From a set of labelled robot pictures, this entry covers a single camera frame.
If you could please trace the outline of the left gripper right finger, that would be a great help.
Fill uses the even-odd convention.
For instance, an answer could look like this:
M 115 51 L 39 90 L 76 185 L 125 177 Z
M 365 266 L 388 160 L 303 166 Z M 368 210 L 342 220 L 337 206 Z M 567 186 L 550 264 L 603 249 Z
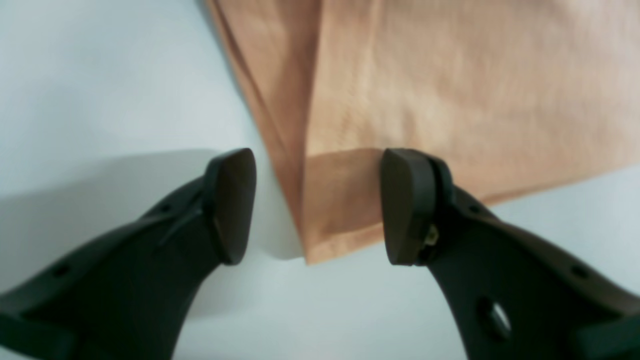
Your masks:
M 637 360 L 639 297 L 456 186 L 445 161 L 387 148 L 380 162 L 392 265 L 427 268 L 469 360 Z

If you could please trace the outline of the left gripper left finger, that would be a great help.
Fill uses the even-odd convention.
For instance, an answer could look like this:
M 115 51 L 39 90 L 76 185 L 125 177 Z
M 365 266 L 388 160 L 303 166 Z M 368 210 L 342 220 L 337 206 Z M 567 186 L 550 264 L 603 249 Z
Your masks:
M 239 264 L 254 153 L 221 153 L 146 214 L 1 295 L 1 345 L 41 360 L 169 360 L 202 283 Z

